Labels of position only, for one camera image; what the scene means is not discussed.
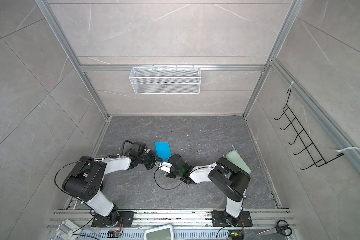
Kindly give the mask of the blue square paper sheet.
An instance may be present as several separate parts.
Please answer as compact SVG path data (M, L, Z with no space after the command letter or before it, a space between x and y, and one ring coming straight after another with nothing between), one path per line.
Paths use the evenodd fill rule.
M168 162L172 157L169 143L155 143L156 154L163 162Z

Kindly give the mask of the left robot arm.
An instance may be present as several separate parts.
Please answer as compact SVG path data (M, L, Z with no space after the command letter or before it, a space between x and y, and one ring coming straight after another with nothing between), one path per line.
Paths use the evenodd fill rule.
M130 170L138 165L152 169L160 158L145 143L123 141L121 154L95 159L83 156L62 183L62 190L88 205L94 217L107 226L119 221L118 207L101 192L104 176L117 171Z

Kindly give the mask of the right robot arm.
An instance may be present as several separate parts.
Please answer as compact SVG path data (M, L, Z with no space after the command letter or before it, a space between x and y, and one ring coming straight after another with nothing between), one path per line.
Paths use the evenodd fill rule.
M179 177L181 184L213 183L227 197L225 210L214 212L213 217L222 225L237 226L243 221L243 202L247 198L251 170L236 150L210 165L192 167L176 154L164 162L156 162L155 167L168 178Z

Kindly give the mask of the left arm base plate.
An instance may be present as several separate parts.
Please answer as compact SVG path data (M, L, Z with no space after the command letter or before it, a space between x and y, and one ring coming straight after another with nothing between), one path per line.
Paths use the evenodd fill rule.
M135 212L121 211L111 212L109 216L103 217L97 213L94 215L92 227L99 228L119 228L123 224L124 228L130 228L133 223Z

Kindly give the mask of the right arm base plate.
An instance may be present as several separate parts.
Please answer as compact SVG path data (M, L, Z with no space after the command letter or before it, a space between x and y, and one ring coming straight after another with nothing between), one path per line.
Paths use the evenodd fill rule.
M212 222L214 227L252 227L252 217L249 211L241 211L237 218L232 217L226 211L213 210Z

